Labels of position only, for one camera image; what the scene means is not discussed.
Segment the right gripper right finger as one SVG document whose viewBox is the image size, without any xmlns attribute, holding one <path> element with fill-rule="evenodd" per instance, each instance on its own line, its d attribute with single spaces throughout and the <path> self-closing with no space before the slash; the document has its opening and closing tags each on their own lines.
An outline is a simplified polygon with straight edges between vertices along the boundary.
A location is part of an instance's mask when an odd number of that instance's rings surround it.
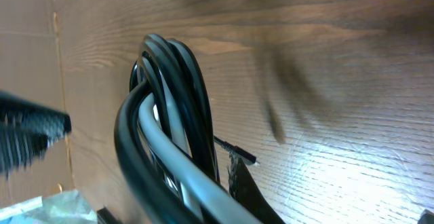
<svg viewBox="0 0 434 224">
<path fill-rule="evenodd" d="M 262 223 L 284 224 L 283 219 L 261 194 L 244 161 L 234 153 L 230 154 L 229 157 L 231 160 L 228 167 L 231 197 Z"/>
</svg>

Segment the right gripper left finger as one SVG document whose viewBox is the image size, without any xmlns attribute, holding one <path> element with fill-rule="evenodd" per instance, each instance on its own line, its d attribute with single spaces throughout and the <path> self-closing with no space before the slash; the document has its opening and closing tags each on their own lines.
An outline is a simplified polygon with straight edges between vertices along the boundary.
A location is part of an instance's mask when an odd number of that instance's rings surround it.
<svg viewBox="0 0 434 224">
<path fill-rule="evenodd" d="M 69 114 L 1 92 L 1 174 L 7 176 L 71 133 Z"/>
</svg>

